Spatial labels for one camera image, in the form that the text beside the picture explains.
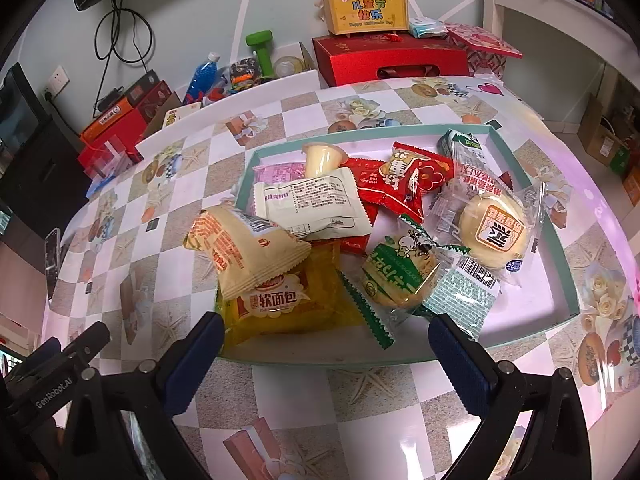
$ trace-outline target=green dumbbell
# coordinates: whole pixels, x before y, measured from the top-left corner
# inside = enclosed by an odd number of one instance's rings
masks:
[[[244,40],[248,46],[255,50],[255,55],[258,57],[258,63],[262,70],[262,77],[269,79],[274,78],[271,57],[269,57],[269,51],[267,50],[267,43],[273,40],[271,31],[261,30],[260,32],[254,32],[253,34],[249,34]]]

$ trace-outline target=checkered tablecloth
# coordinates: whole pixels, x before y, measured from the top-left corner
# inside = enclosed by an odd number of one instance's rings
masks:
[[[456,91],[424,97],[424,92],[412,89],[416,83],[433,88],[455,84]],[[514,361],[524,372],[551,374],[556,367],[569,367],[581,389],[588,426],[592,425],[605,406],[600,385],[582,383],[578,348],[585,332],[591,331],[608,345],[607,338],[615,337],[620,325],[620,320],[598,310],[598,276],[611,290],[620,289],[617,301],[629,295],[622,266],[598,223],[607,206],[592,204],[597,201],[592,192],[591,197],[581,189],[575,192],[575,184],[559,170],[558,156],[552,160],[539,147],[550,142],[563,145],[530,108],[506,89],[487,92],[483,84],[463,77],[376,81],[255,108],[255,121],[249,126],[253,137],[245,146],[225,123],[174,144],[169,152],[180,153],[182,164],[159,194],[148,192],[144,171],[150,162],[144,160],[111,182],[79,214],[79,228],[46,314],[44,338],[56,336],[64,345],[85,327],[103,321],[112,339],[92,365],[102,374],[113,374],[132,370],[146,358],[158,359],[176,338],[185,336],[204,312],[212,310],[216,275],[206,257],[182,247],[182,239],[201,209],[232,196],[257,146],[325,134],[339,121],[359,127],[388,119],[401,124],[494,121],[527,173],[557,191],[547,205],[585,310],[560,329],[490,353],[496,360]],[[559,153],[572,156],[563,149],[558,147]],[[596,206],[601,208],[599,215]],[[150,210],[151,225],[148,218],[143,221]],[[111,218],[110,232],[97,246],[88,239],[95,219],[104,215]],[[118,287],[132,270],[142,277],[139,285],[148,297],[150,322],[129,344]],[[632,310],[630,304],[624,316]],[[627,371],[620,376],[624,389],[636,386]],[[617,395],[606,397],[612,402]],[[214,479],[245,480],[222,442],[259,416],[294,457],[300,479],[326,480],[441,478],[478,424],[462,407],[438,362],[327,370],[222,359],[214,362],[187,412],[174,422]],[[526,418],[518,423],[525,426]]]

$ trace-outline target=bottle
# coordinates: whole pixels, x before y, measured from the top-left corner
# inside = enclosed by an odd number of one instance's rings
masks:
[[[209,60],[197,67],[196,72],[193,74],[189,89],[182,100],[183,105],[202,101],[207,91],[213,86],[218,72],[220,55],[215,52],[209,52],[207,58]]]

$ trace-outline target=blue logo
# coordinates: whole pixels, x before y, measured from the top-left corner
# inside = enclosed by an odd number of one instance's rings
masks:
[[[511,260],[510,262],[507,262],[507,264],[505,265],[505,268],[509,272],[518,272],[521,266],[522,266],[522,260]]]

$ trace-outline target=metal bolt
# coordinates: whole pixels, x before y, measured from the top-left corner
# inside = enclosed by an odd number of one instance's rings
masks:
[[[138,370],[143,374],[148,374],[156,368],[156,362],[153,359],[146,359],[138,365]]]
[[[562,377],[565,381],[568,381],[569,379],[571,379],[574,375],[571,373],[571,370],[569,370],[569,368],[558,368],[558,374],[560,375],[560,377]]]
[[[80,377],[82,377],[82,379],[85,381],[89,381],[94,378],[94,375],[95,375],[95,368],[85,368],[84,370],[82,370]]]
[[[500,361],[498,363],[498,370],[505,374],[513,374],[516,370],[516,367],[511,361]]]

